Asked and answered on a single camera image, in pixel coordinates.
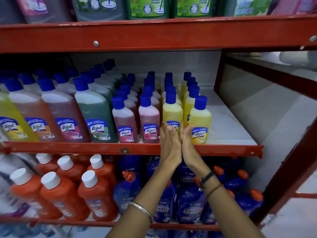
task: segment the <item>orange bottle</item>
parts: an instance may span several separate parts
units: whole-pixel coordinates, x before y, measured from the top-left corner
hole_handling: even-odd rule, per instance
[[[78,194],[93,212],[93,218],[97,221],[114,220],[118,216],[119,208],[111,195],[109,182],[97,177],[93,170],[85,172],[81,179]]]
[[[55,172],[49,172],[41,179],[44,185],[41,195],[52,201],[67,220],[85,220],[90,214],[85,201],[78,196],[75,184]]]
[[[109,181],[110,188],[113,190],[117,184],[117,178],[114,173],[114,165],[111,162],[103,163],[101,155],[93,155],[90,158],[91,165],[88,170],[93,170],[98,177],[102,177]]]
[[[14,182],[11,192],[26,200],[40,218],[59,219],[63,216],[51,201],[40,194],[43,187],[40,176],[32,175],[25,168],[21,168],[14,171],[10,175],[10,179]]]
[[[70,158],[72,161],[78,164],[82,164],[86,168],[90,165],[90,157],[91,155],[88,154],[72,154]]]
[[[74,164],[68,155],[59,158],[57,164],[59,165],[56,172],[58,176],[69,178],[78,185],[81,183],[81,176],[86,171],[85,166]]]
[[[40,174],[46,174],[48,172],[56,172],[59,168],[57,157],[52,157],[50,154],[37,154],[36,158],[40,162],[35,166],[35,169]]]

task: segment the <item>silver bangle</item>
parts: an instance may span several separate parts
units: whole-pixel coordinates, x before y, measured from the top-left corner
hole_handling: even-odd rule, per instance
[[[143,213],[145,213],[149,217],[149,220],[150,220],[151,224],[154,223],[153,217],[151,216],[151,214],[145,208],[143,208],[142,206],[140,206],[140,205],[138,205],[138,204],[136,204],[134,202],[130,202],[129,205],[133,205],[134,207],[136,207],[139,210],[141,210]]]

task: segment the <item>orange nozzle cap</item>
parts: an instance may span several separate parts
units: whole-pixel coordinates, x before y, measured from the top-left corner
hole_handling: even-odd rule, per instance
[[[257,189],[251,189],[250,195],[251,195],[252,199],[254,199],[255,201],[262,201],[263,200],[262,193],[259,192]]]
[[[169,180],[166,187],[169,187],[172,184],[172,180]]]
[[[215,165],[214,166],[214,172],[216,173],[216,175],[221,176],[221,175],[224,174],[224,169]]]
[[[122,175],[129,183],[132,183],[135,179],[135,173],[131,171],[122,171]]]
[[[249,178],[248,173],[242,169],[238,170],[238,176],[243,180],[247,180]]]
[[[229,189],[226,189],[227,191],[228,191],[228,193],[232,196],[232,198],[235,198],[235,194],[231,191],[231,190],[229,190]]]
[[[194,177],[194,182],[196,183],[196,185],[200,188],[200,181],[197,178],[197,176]]]

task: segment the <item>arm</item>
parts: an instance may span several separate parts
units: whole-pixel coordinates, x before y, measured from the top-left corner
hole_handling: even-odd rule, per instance
[[[192,129],[193,126],[184,128],[184,124],[181,124],[183,158],[186,165],[201,180],[211,170],[201,159],[192,144]],[[220,182],[217,177],[212,176],[205,183],[205,195],[208,195],[219,184]],[[226,238],[265,237],[223,186],[217,188],[209,196],[208,203]]]
[[[153,176],[134,199],[134,203],[146,209],[154,216],[162,193],[175,169],[182,161],[181,144],[177,131],[165,122],[160,128],[161,156]],[[145,237],[150,227],[149,217],[134,206],[129,206],[117,224],[106,236],[107,238]]]

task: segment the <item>white bottle cap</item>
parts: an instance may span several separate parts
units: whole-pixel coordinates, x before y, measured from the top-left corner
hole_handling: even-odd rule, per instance
[[[74,166],[74,162],[70,159],[68,155],[65,155],[58,159],[57,164],[62,170],[69,170]]]
[[[86,171],[81,176],[81,180],[84,182],[86,188],[94,187],[98,182],[96,173],[93,170]]]
[[[41,183],[47,189],[54,189],[56,186],[59,185],[60,182],[61,178],[55,172],[48,172],[41,179]]]
[[[101,155],[91,156],[90,163],[94,169],[100,169],[103,166],[103,160],[102,160]]]
[[[37,154],[36,158],[40,162],[40,164],[47,164],[52,160],[52,156],[50,154]]]
[[[10,175],[10,179],[17,185],[23,185],[32,178],[32,175],[26,171],[26,168],[17,169]]]

